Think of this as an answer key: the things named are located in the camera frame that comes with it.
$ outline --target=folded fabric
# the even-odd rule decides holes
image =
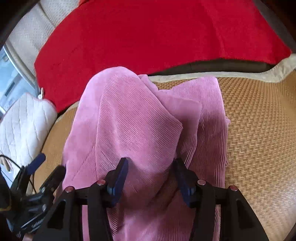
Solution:
[[[6,112],[0,122],[0,154],[27,166],[40,153],[45,139],[57,119],[53,104],[24,93]],[[19,168],[5,162],[13,178]]]
[[[106,69],[79,102],[63,152],[62,188],[88,187],[129,157],[120,202],[108,209],[114,241],[188,240],[195,210],[183,202],[171,163],[181,157],[199,178],[224,187],[228,122],[215,77],[158,90],[147,75]],[[216,210],[215,240],[218,231]]]
[[[252,0],[89,0],[56,27],[35,69],[59,112],[106,68],[153,74],[219,58],[277,64],[290,54]]]

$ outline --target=red blanket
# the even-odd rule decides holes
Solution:
[[[90,0],[58,25],[35,69],[61,111],[113,66],[151,74],[217,58],[277,64],[290,54],[252,0]]]

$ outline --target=white perforated fabric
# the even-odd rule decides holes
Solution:
[[[0,154],[27,166],[40,153],[45,139],[57,119],[53,104],[24,93],[0,122]],[[13,178],[19,169],[8,162]]]
[[[56,26],[77,6],[78,0],[41,0],[19,21],[8,37],[9,52],[31,81],[34,80],[30,75],[36,76],[34,62],[40,49]]]

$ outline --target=pink cloth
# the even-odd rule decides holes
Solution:
[[[147,75],[106,69],[81,97],[64,148],[62,188],[88,187],[129,157],[121,200],[108,209],[114,241],[187,241],[195,210],[183,202],[171,163],[182,157],[199,178],[224,187],[228,122],[215,77],[158,90]],[[218,230],[216,210],[216,240]]]

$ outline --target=woven mat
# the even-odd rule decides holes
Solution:
[[[296,71],[280,83],[218,80],[231,120],[226,186],[236,184],[269,240],[282,241],[296,222]],[[170,89],[182,82],[156,85]],[[50,161],[38,170],[39,182],[61,162],[75,112],[76,108],[67,111],[51,130],[43,149]]]

